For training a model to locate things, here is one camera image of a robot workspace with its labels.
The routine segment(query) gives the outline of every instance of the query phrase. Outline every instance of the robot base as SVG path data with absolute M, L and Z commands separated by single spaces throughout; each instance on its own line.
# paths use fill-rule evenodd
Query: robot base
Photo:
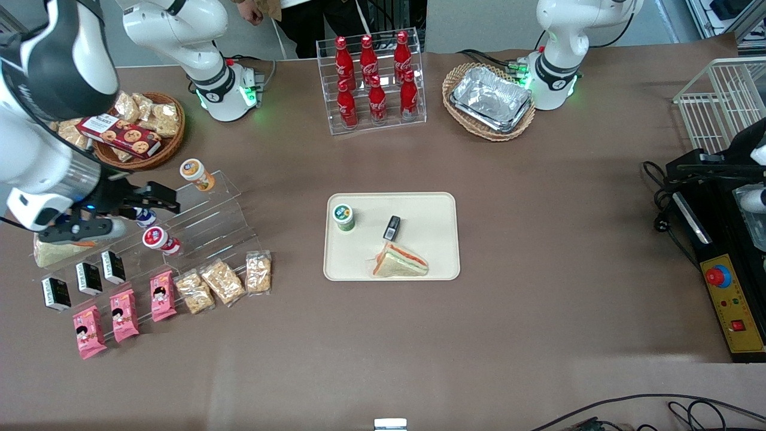
M 197 95 L 202 100 L 202 106 L 210 115 L 223 122 L 235 121 L 257 105 L 255 88 L 255 73 L 253 69 L 245 68 L 239 64 L 230 66 L 234 72 L 234 86 L 226 93 L 220 102 L 205 100 L 199 92 Z

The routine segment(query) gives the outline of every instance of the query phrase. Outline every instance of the yellow control panel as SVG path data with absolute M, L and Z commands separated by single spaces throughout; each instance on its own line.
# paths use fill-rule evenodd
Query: yellow control panel
M 732 353 L 763 352 L 764 342 L 728 255 L 703 262 L 699 266 L 726 336 L 728 349 Z

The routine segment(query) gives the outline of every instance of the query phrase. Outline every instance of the red emergency stop button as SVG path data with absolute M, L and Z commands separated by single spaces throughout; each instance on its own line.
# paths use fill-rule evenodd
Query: red emergency stop button
M 725 266 L 716 265 L 705 271 L 705 280 L 711 285 L 724 289 L 732 285 L 732 273 Z

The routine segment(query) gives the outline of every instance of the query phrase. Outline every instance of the hand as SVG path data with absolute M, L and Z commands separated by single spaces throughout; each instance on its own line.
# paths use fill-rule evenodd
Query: hand
M 237 9 L 239 9 L 242 18 L 252 25 L 259 25 L 264 21 L 264 14 L 258 10 L 253 0 L 244 0 L 244 2 L 238 3 Z

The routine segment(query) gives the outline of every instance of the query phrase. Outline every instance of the pink snack package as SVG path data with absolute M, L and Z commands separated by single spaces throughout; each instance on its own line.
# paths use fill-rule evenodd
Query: pink snack package
M 74 330 L 77 332 L 77 349 L 83 359 L 106 349 L 101 330 L 101 314 L 95 305 L 74 315 Z
M 155 322 L 175 314 L 172 275 L 173 271 L 163 272 L 149 282 L 149 292 L 152 294 L 152 320 Z
M 114 339 L 120 343 L 128 337 L 139 334 L 139 318 L 136 315 L 136 297 L 133 289 L 120 292 L 111 298 L 112 305 L 112 329 Z

